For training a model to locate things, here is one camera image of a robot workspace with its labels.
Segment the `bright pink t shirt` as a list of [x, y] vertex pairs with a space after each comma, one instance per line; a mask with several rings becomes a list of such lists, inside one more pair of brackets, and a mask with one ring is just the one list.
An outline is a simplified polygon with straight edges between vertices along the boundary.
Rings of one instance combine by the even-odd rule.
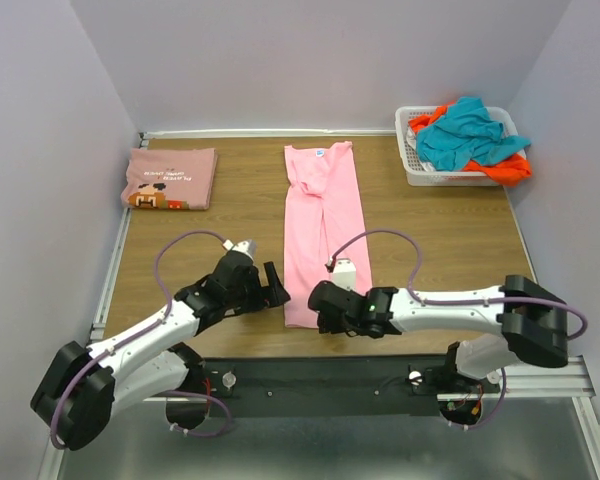
[[317, 327], [308, 306], [313, 288], [329, 274], [325, 264], [336, 250], [366, 230], [353, 145], [284, 148], [289, 180], [285, 200], [283, 276], [291, 300], [284, 306], [285, 325]]

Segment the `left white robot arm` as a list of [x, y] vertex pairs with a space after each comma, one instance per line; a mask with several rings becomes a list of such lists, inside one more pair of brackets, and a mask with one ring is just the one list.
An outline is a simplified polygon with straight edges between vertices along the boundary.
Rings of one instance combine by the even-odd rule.
[[135, 326], [91, 345], [63, 345], [30, 407], [48, 425], [55, 448], [76, 451], [115, 414], [153, 395], [194, 393], [214, 403], [205, 389], [203, 361], [186, 340], [226, 318], [289, 300], [273, 263], [258, 269], [243, 244], [233, 246], [210, 274], [168, 294], [160, 310]]

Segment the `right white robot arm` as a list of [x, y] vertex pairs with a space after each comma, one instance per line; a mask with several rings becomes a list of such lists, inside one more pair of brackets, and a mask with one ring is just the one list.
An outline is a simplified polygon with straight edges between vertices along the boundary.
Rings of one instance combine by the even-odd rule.
[[423, 330], [463, 330], [478, 338], [451, 344], [442, 365], [413, 378], [436, 394], [466, 392], [512, 364], [557, 369], [567, 365], [564, 302], [523, 276], [504, 285], [464, 292], [416, 292], [374, 287], [366, 294], [320, 282], [308, 307], [322, 334], [373, 339]]

